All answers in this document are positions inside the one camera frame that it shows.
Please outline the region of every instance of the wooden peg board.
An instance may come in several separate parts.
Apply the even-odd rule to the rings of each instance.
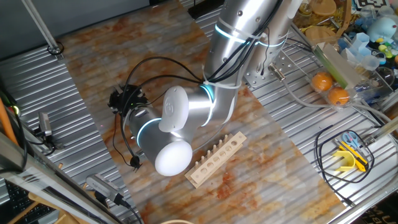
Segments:
[[[185,174],[185,177],[198,188],[243,146],[245,140],[246,136],[241,132],[235,136],[225,135],[224,140],[220,140],[217,146],[214,145],[212,151],[207,150],[206,157],[202,156],[200,162],[196,161],[195,166]]]

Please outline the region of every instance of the metal clamp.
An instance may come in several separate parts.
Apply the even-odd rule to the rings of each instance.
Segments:
[[[270,72],[273,72],[275,74],[275,76],[279,79],[279,81],[282,81],[285,79],[285,75],[276,67],[276,65],[274,63],[271,63],[268,66],[268,70]]]

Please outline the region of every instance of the white joint cap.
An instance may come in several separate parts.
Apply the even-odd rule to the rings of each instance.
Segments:
[[[189,113],[187,92],[180,86],[169,88],[163,100],[162,120],[159,129],[165,133],[178,131],[185,126]]]
[[[192,160],[192,148],[186,141],[175,141],[166,145],[155,160],[156,171],[167,177],[184,171]]]

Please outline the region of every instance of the metal grating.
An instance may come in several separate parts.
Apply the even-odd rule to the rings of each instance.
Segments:
[[[221,8],[196,20],[197,24],[209,38],[213,35],[214,25],[217,22],[220,11]],[[291,32],[289,37],[303,41],[295,32]],[[287,43],[290,43],[290,45],[285,44],[283,52],[300,68],[307,73],[318,68],[313,55],[309,57],[298,47],[291,45],[295,44],[303,47],[301,44],[291,40],[288,40]],[[308,84],[305,78],[306,75],[297,67],[285,75],[289,86],[299,98],[309,103],[325,103],[321,96]],[[320,138],[320,142],[346,129],[352,129],[362,136],[371,134],[376,130],[373,127],[377,126],[377,124],[368,119],[372,117],[367,112],[359,112],[354,109],[337,112],[326,108],[308,108],[296,103],[289,96],[283,84],[274,77],[267,77],[262,85],[256,88],[250,86],[250,89],[308,161],[313,164],[318,173],[320,173],[320,170],[316,165],[313,150],[315,136],[320,130],[331,124],[334,125]],[[380,189],[395,176],[398,171],[397,149],[396,142],[391,137],[385,137],[370,147],[375,157],[375,163],[372,172],[365,180],[358,184],[347,184],[346,182],[330,178],[331,185],[343,196],[348,197],[354,203],[359,203],[366,197],[371,196],[373,192]],[[331,153],[334,150],[335,145],[332,143],[325,144],[323,147],[324,167],[326,169],[331,169],[338,162],[331,157]],[[340,176],[349,180],[358,180],[362,175],[362,172],[351,170]]]
[[[48,112],[53,136],[64,150],[55,151],[49,159],[79,185],[86,176],[100,173],[124,190],[127,201],[134,205],[130,194],[79,95],[63,62],[47,52],[46,47],[0,62],[0,77],[17,100],[21,119],[31,128],[39,125],[37,113]],[[0,204],[9,200],[4,180],[0,180]],[[136,220],[131,211],[108,202],[111,211],[125,222]],[[41,223],[53,223],[57,212],[44,217]]]

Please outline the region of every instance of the keyboard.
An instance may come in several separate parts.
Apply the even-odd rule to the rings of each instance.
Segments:
[[[9,181],[5,181],[5,183],[8,195],[10,197],[12,211],[14,212],[14,216],[17,216],[27,207],[29,207],[29,205],[31,205],[34,201],[29,199],[29,192],[27,190],[20,188],[18,185],[15,185]],[[18,222],[16,222],[16,224],[35,223],[38,219],[46,216],[52,211],[54,211],[53,208],[38,204],[38,206],[34,207],[31,211],[26,213]]]

